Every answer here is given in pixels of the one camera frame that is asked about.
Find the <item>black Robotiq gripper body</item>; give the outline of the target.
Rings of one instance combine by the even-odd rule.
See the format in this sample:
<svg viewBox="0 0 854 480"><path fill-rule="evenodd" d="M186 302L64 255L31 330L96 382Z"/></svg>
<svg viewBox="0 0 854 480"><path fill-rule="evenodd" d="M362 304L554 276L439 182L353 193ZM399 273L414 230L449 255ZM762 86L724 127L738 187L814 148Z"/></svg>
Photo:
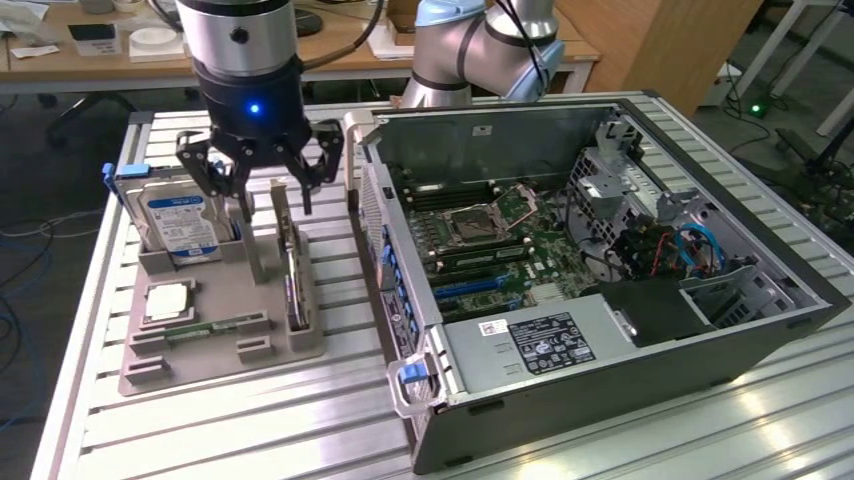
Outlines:
<svg viewBox="0 0 854 480"><path fill-rule="evenodd" d="M213 147L245 166L279 166L311 138L302 95L302 61L254 76L218 73L198 65L211 119Z"/></svg>

